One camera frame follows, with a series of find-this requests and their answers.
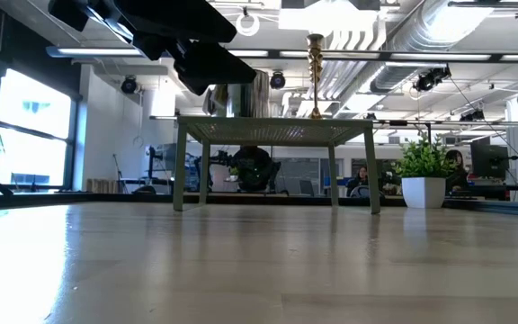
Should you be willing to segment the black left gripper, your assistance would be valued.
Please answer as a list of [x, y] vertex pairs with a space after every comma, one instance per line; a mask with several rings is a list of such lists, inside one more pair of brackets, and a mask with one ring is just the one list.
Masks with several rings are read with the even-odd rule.
[[49, 0], [48, 12], [81, 32], [94, 21], [125, 48], [59, 49], [61, 57], [173, 58], [179, 80], [195, 95], [211, 85], [250, 84], [257, 73], [218, 43], [229, 43], [236, 27], [206, 0]]

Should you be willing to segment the long overhead light bar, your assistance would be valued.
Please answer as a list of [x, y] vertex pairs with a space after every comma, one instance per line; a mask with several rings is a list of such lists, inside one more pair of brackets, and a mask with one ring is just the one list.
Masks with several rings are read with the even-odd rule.
[[[97, 59], [97, 58], [138, 58], [138, 49], [124, 48], [46, 48], [52, 58]], [[229, 49], [228, 52], [243, 59], [303, 59], [305, 50], [285, 49]], [[449, 62], [449, 63], [490, 63], [518, 64], [518, 52], [508, 53], [468, 53], [468, 52], [403, 52], [385, 50], [323, 50], [327, 60], [341, 61], [381, 61], [381, 62]]]

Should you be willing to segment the white ceiling light panel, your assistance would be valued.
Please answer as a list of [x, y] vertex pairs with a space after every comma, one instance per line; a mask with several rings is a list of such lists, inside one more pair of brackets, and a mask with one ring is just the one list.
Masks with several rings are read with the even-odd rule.
[[321, 34], [333, 31], [363, 31], [374, 24], [378, 15], [376, 11], [361, 11], [353, 6], [281, 9], [278, 28]]

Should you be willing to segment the person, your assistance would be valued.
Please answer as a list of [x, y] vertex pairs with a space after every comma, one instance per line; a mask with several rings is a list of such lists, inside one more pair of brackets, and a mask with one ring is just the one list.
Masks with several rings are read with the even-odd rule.
[[361, 166], [354, 176], [354, 178], [350, 179], [346, 185], [347, 188], [347, 196], [351, 197], [355, 192], [355, 189], [360, 186], [365, 186], [368, 184], [368, 170], [366, 166]]
[[265, 150], [257, 146], [241, 146], [233, 159], [241, 191], [276, 192], [276, 176], [281, 163], [273, 161]]
[[465, 189], [468, 183], [468, 172], [464, 167], [463, 156], [458, 150], [450, 150], [446, 153], [447, 160], [453, 163], [454, 169], [446, 178], [446, 191], [448, 193]]

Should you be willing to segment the black computer monitor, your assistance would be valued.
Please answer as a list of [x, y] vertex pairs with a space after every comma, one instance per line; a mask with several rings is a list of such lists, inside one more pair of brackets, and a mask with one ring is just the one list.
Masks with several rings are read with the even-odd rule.
[[473, 175], [505, 180], [509, 169], [507, 147], [476, 141], [470, 144], [470, 153]]

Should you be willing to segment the green plant in white pot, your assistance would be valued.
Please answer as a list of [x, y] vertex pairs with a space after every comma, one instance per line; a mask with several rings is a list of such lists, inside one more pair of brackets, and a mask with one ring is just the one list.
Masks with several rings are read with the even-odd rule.
[[446, 195], [446, 178], [456, 163], [446, 157], [442, 137], [423, 136], [401, 147], [402, 158], [395, 164], [401, 178], [401, 193], [408, 208], [440, 209]]

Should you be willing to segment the silver ventilation duct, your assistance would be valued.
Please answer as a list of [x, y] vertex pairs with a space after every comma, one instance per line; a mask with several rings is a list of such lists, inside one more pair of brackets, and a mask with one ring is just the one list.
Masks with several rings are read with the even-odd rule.
[[[425, 0], [401, 29], [387, 42], [391, 51], [447, 51], [470, 35], [492, 13], [491, 7], [449, 6], [449, 2], [472, 0]], [[372, 93], [387, 93], [416, 72], [416, 67], [393, 67], [374, 62]]]

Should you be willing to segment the green perforated metal shelf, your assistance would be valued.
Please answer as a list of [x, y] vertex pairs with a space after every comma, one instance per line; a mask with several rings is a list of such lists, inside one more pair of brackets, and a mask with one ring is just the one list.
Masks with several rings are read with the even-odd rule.
[[173, 208], [183, 210], [183, 193], [187, 137], [202, 145], [202, 165], [199, 203], [207, 199], [207, 177], [212, 145], [245, 145], [268, 147], [326, 148], [330, 162], [332, 205], [338, 204], [338, 184], [335, 169], [335, 148], [359, 135], [364, 136], [367, 160], [371, 213], [380, 213], [380, 189], [376, 168], [372, 120], [296, 119], [296, 118], [228, 118], [179, 116], [176, 118], [177, 144], [174, 163]]

